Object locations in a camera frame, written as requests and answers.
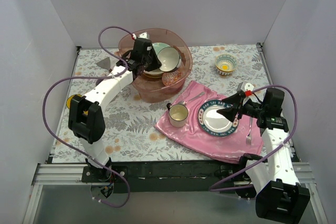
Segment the red patterned bowl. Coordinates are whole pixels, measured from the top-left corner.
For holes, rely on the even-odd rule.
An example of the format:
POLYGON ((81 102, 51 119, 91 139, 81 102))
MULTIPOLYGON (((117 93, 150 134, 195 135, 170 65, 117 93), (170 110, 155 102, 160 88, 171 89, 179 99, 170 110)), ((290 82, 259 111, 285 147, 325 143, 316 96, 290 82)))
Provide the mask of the red patterned bowl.
POLYGON ((170 86, 178 82, 182 77, 182 73, 179 70, 174 72, 165 72, 162 75, 162 83, 164 86, 170 86))

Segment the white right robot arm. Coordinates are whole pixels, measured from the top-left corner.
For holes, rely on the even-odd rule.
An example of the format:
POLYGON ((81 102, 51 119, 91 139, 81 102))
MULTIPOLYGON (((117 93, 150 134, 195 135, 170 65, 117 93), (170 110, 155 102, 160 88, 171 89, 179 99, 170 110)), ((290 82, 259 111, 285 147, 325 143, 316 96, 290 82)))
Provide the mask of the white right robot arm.
POLYGON ((266 147, 265 157, 253 157, 245 154, 245 163, 228 178, 239 176, 242 180, 251 180, 256 191, 256 214, 281 223, 299 223, 309 201, 309 190, 300 185, 292 161, 289 140, 294 130, 289 130, 287 120, 282 114, 284 86, 265 86, 262 101, 253 102, 250 96, 254 91, 238 91, 222 101, 229 108, 217 112, 230 121, 246 115, 257 120, 257 127, 266 147))

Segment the yellow sun patterned bowl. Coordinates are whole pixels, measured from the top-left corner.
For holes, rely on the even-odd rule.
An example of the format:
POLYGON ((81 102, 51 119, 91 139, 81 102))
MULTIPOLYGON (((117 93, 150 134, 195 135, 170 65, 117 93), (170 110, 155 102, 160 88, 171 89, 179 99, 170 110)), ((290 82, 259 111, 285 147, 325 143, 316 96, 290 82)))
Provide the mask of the yellow sun patterned bowl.
POLYGON ((231 75, 236 70, 237 60, 232 55, 221 54, 216 57, 215 66, 217 72, 221 76, 228 76, 231 75))

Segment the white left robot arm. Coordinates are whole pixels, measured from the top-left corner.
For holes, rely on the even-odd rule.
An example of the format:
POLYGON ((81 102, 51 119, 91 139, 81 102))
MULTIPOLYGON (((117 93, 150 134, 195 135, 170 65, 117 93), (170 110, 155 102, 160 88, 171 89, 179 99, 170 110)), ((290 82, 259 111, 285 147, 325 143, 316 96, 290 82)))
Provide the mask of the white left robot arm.
POLYGON ((108 77, 83 96, 70 100, 68 127, 89 155, 90 173, 100 182, 111 178, 111 159, 101 140, 106 124, 103 113, 117 94, 146 69, 161 66, 147 32, 134 37, 133 49, 124 53, 108 77))

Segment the light green plate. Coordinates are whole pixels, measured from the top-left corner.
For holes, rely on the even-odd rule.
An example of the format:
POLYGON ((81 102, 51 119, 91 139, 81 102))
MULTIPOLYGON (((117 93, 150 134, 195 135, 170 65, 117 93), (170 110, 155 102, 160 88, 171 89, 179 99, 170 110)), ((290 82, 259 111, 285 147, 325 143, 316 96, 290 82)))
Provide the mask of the light green plate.
POLYGON ((158 55, 159 52, 164 49, 164 48, 167 48, 167 47, 170 47, 170 45, 166 44, 166 43, 163 43, 163 42, 156 42, 156 43, 153 43, 152 44, 152 47, 155 51, 155 53, 158 55))

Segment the cream and yellow floral plate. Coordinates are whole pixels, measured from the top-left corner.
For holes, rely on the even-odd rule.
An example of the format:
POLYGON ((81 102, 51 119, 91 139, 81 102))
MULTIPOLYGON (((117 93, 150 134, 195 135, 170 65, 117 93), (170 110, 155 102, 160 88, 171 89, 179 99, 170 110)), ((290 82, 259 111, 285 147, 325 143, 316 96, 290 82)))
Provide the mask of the cream and yellow floral plate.
POLYGON ((149 72, 144 72, 143 75, 146 76, 146 77, 148 77, 148 78, 152 78, 152 79, 161 79, 163 73, 149 73, 149 72))

